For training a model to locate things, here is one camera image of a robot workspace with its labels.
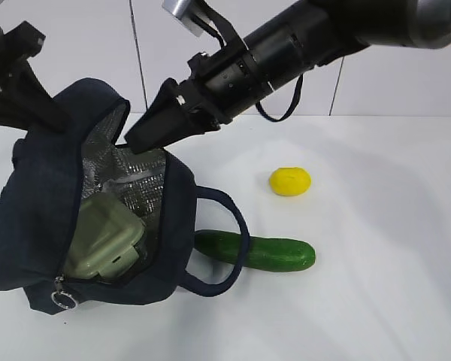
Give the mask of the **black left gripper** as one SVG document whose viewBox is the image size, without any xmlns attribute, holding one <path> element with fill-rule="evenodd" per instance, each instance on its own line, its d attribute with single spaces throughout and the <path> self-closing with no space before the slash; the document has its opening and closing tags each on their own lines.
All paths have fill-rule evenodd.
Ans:
<svg viewBox="0 0 451 361">
<path fill-rule="evenodd" d="M 24 21 L 9 32 L 0 26 L 0 124 L 39 124 L 64 132 L 69 116 L 42 87 L 28 59 L 38 55 L 46 36 Z"/>
</svg>

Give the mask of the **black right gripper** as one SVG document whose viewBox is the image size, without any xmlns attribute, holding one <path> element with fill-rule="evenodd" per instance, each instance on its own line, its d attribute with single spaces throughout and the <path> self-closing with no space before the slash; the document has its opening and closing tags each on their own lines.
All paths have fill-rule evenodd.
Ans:
<svg viewBox="0 0 451 361">
<path fill-rule="evenodd" d="M 212 56 L 196 54 L 191 75 L 177 83 L 168 78 L 150 108 L 125 135 L 133 153 L 158 149 L 213 132 L 274 91 L 275 49 L 251 37 Z"/>
</svg>

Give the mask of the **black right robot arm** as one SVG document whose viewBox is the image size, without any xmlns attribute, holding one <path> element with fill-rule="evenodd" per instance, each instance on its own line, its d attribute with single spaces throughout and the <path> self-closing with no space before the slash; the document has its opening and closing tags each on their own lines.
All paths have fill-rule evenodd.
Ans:
<svg viewBox="0 0 451 361">
<path fill-rule="evenodd" d="M 214 54 L 188 62 L 190 76 L 167 79 L 150 108 L 126 133 L 135 153 L 215 132 L 289 82 L 291 115 L 305 72 L 372 45 L 441 49 L 451 44 L 451 1 L 298 1 L 241 37 L 204 1 L 166 1 L 190 32 L 219 42 Z"/>
</svg>

